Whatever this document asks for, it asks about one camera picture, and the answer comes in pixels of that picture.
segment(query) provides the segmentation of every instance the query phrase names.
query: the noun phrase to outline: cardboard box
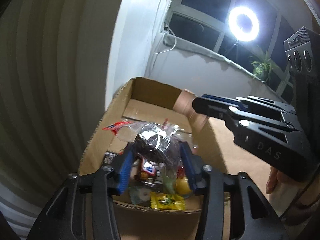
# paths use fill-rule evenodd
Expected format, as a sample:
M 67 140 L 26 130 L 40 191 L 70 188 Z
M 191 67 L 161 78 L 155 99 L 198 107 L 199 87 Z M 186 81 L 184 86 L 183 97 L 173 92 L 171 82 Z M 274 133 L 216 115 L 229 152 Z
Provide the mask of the cardboard box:
M 122 119 L 162 124 L 166 119 L 186 133 L 192 133 L 199 154 L 206 164 L 227 173 L 214 131 L 206 116 L 192 109 L 191 92 L 146 78 L 131 79 L 112 100 L 81 159 L 79 174 L 94 173 L 101 166 L 107 150 L 119 152 L 126 146 L 107 127 Z M 122 240 L 126 239 L 194 239 L 201 196 L 186 200 L 185 211 L 153 210 L 132 205 L 129 194 L 114 196 L 116 219 Z

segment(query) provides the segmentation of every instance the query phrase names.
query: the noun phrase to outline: blue gripper pad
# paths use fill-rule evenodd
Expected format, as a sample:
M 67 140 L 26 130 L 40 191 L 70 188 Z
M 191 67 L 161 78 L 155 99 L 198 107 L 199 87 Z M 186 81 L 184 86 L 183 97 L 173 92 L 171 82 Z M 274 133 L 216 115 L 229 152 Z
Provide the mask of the blue gripper pad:
M 206 187 L 206 182 L 202 178 L 203 160 L 199 155 L 192 153 L 187 142 L 179 142 L 179 146 L 189 187 L 195 195 L 203 195 Z
M 225 98 L 225 97 L 218 97 L 218 96 L 212 96 L 208 94 L 204 94 L 201 96 L 202 98 L 208 98 L 213 100 L 222 101 L 228 104 L 237 105 L 239 107 L 239 110 L 246 112 L 248 109 L 245 107 L 240 100 L 232 99 L 232 98 Z
M 128 143 L 123 153 L 117 155 L 111 163 L 111 166 L 114 168 L 114 195 L 121 195 L 128 187 L 131 167 L 134 160 L 134 153 L 134 144 Z

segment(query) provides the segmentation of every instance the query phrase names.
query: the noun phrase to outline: yellow candy wrapper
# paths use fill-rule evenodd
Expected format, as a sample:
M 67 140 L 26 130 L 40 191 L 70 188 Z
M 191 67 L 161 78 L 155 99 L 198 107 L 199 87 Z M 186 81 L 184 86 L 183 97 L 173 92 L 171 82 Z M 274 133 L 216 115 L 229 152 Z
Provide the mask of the yellow candy wrapper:
M 183 197 L 173 194 L 150 192 L 151 208 L 185 210 L 186 204 Z

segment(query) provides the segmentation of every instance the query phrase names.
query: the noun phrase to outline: white wall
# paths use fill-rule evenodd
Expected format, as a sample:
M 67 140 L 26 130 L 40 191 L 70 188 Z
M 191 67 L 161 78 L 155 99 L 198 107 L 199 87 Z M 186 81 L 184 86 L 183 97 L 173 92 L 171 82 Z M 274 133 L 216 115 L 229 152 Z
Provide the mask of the white wall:
M 170 0 L 122 0 L 113 34 L 106 87 L 106 108 L 129 79 L 143 76 L 156 32 Z
M 157 51 L 169 49 L 162 42 Z M 180 89 L 188 89 L 200 96 L 211 94 L 229 98 L 248 95 L 282 101 L 270 88 L 243 71 L 188 51 L 173 49 L 154 54 L 150 78 Z

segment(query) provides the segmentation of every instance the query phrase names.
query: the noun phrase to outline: candy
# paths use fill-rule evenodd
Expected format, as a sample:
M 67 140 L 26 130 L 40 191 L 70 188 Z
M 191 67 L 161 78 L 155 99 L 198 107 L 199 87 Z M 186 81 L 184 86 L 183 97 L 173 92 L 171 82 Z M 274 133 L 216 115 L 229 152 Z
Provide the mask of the candy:
M 147 162 L 146 159 L 142 158 L 138 174 L 135 176 L 135 179 L 138 181 L 146 181 L 154 183 L 157 177 L 157 170 L 154 166 Z
M 129 194 L 132 204 L 137 205 L 150 200 L 150 191 L 144 187 L 130 187 Z
M 187 177 L 177 178 L 175 188 L 180 195 L 188 195 L 191 193 Z
M 150 192 L 150 197 L 151 208 L 185 210 L 184 199 L 179 195 Z

